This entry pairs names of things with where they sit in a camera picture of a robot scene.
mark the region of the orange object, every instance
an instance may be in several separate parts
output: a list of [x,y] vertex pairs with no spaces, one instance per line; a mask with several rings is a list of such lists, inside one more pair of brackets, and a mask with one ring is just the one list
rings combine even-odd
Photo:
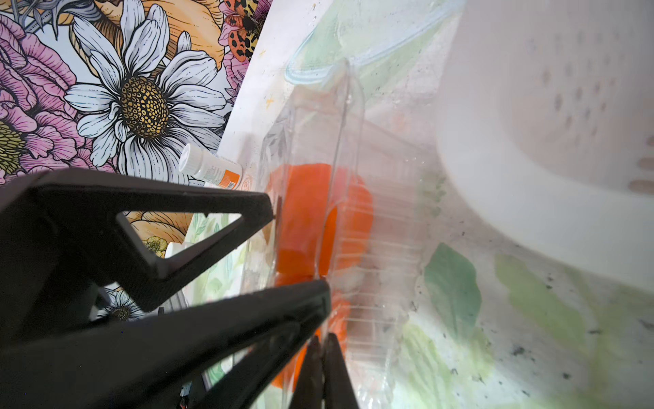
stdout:
[[[341,344],[341,351],[345,354],[347,349],[347,318],[350,316],[350,303],[346,300],[337,300],[332,305],[332,313],[328,319],[329,322],[329,332],[336,334],[339,344]],[[316,331],[316,335],[320,338],[320,330]],[[284,387],[284,378],[290,377],[293,375],[293,392],[295,392],[295,386],[298,384],[298,378],[300,377],[300,370],[302,369],[302,363],[304,362],[304,357],[307,355],[307,347],[303,346],[296,359],[291,361],[282,372],[275,377],[272,382],[272,385],[278,388]]]
[[[319,277],[326,277],[339,228],[339,236],[344,240],[339,241],[335,268],[342,270],[359,264],[368,250],[373,223],[372,195],[363,180],[357,175],[349,175],[343,168],[337,169],[332,180],[332,167],[328,164],[285,166],[271,174],[268,190],[284,192],[283,169],[288,182],[281,198],[281,214],[278,214],[275,286],[311,281],[316,278],[316,270]],[[338,203],[336,199],[330,201],[330,182],[331,197],[337,198]],[[320,253],[317,254],[321,236]],[[343,353],[347,347],[349,314],[349,302],[334,297],[328,330],[338,337]],[[295,390],[305,354],[306,347],[303,347],[295,363],[287,365],[273,385],[282,388],[284,378],[293,374]]]

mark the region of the white daisy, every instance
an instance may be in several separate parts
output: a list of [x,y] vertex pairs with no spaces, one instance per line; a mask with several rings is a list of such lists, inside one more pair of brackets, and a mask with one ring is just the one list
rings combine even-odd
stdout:
[[191,51],[184,32],[175,57],[152,80],[170,38],[165,11],[152,5],[146,17],[141,0],[124,0],[120,27],[124,41],[118,55],[91,23],[75,18],[73,31],[102,83],[68,90],[66,101],[88,113],[77,132],[94,138],[95,166],[118,153],[120,173],[188,184],[188,176],[177,171],[182,149],[187,143],[217,149],[220,137],[211,128],[225,123],[215,113],[225,98],[207,87],[217,74],[216,62],[204,51]]

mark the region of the clear plastic container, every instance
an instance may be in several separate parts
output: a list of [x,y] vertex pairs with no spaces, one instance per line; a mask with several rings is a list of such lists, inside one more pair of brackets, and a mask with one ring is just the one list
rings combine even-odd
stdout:
[[[421,271],[430,207],[422,177],[430,153],[367,123],[363,111],[360,85],[345,62],[332,69],[319,89],[298,86],[293,91],[263,142],[257,190],[270,193],[277,213],[275,222],[250,243],[242,293],[272,286],[279,278],[280,231],[292,217],[282,211],[289,200],[291,166],[331,165],[320,222],[326,226],[336,214],[326,274],[334,311],[321,334],[345,328],[341,346],[360,407],[376,408],[392,400],[391,368]],[[366,215],[372,215],[369,236],[352,223]],[[321,276],[323,239],[330,240],[325,231],[313,249],[314,279]],[[294,376],[286,374],[286,397]]]

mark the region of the daisy petal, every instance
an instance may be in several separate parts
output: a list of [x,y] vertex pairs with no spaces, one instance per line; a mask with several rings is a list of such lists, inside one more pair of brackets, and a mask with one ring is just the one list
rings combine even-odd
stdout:
[[102,166],[107,160],[116,154],[118,140],[114,135],[114,130],[109,129],[93,141],[93,153],[91,153],[91,162],[95,167]]
[[97,28],[93,26],[93,24],[83,18],[75,18],[73,31],[75,32],[75,37],[77,37],[77,40],[80,42],[82,50],[86,55],[90,55],[91,51],[100,53],[105,60],[115,66],[121,78],[125,76],[125,70],[114,46],[97,30]]
[[[154,60],[157,61],[157,64],[159,64],[159,61],[163,57],[165,57],[166,50],[168,48],[168,42],[170,41],[170,27],[168,26],[168,16],[166,15],[165,11],[157,4],[152,5],[150,7],[150,11],[148,12],[148,20],[152,20],[157,22],[157,25],[159,26],[159,30],[161,35],[159,36],[159,41],[155,44],[155,51],[154,51]],[[146,72],[151,72],[154,68],[156,68],[156,64],[152,66],[152,69],[150,71]]]
[[100,76],[100,82],[102,82],[109,91],[116,95],[120,95],[120,80],[124,77],[120,70],[113,64],[109,63],[107,59],[97,51],[91,51],[89,60]]
[[208,111],[223,109],[226,104],[222,92],[201,85],[180,85],[168,100],[172,104],[187,103]]
[[217,128],[225,125],[224,116],[185,103],[174,105],[170,109],[170,115],[186,126]]
[[159,84],[165,91],[175,91],[183,84],[205,86],[216,77],[216,60],[204,51],[184,51],[177,54],[159,76]]
[[75,84],[63,98],[82,112],[104,111],[115,100],[105,87],[95,84]]
[[95,138],[103,135],[109,128],[113,128],[114,121],[109,119],[111,112],[90,114],[80,119],[77,123],[77,133],[87,138]]
[[182,51],[189,51],[191,49],[191,35],[185,31],[179,35],[177,40],[177,54]]
[[156,44],[162,36],[159,25],[146,20],[133,33],[125,51],[125,64],[132,75],[150,73],[161,61],[163,55],[155,55]]
[[111,109],[109,109],[109,119],[110,120],[116,119],[116,115],[118,114],[119,110],[120,110],[120,104],[113,101],[111,103]]
[[187,174],[181,173],[177,170],[177,166],[179,165],[179,158],[182,155],[182,150],[186,144],[177,138],[169,137],[166,135],[163,136],[160,141],[163,145],[163,156],[165,157],[165,161],[168,166],[168,181],[188,185]]
[[114,133],[116,134],[116,139],[124,142],[127,139],[127,133],[128,129],[127,126],[125,125],[125,122],[121,120],[117,120],[116,124],[114,125]]
[[187,143],[191,143],[197,147],[202,148],[202,142],[200,142],[192,133],[184,128],[170,128],[167,131],[169,139],[175,138],[177,141],[180,141],[182,145],[186,146]]
[[216,151],[220,146],[222,138],[207,128],[188,128],[187,130],[212,152]]
[[133,136],[125,141],[125,146],[118,157],[121,173],[129,176],[144,177],[158,181],[168,180],[168,168],[160,147]]
[[131,42],[131,36],[136,27],[145,20],[145,11],[141,0],[124,0],[122,16],[120,17],[120,28],[123,32],[122,52],[125,52]]

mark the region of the small yellow flower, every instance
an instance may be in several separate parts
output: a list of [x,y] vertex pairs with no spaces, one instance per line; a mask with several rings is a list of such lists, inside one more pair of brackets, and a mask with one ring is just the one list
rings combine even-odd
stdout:
[[168,243],[161,237],[152,236],[147,240],[143,240],[143,244],[147,247],[148,250],[154,251],[158,257],[164,257],[165,250],[168,247]]

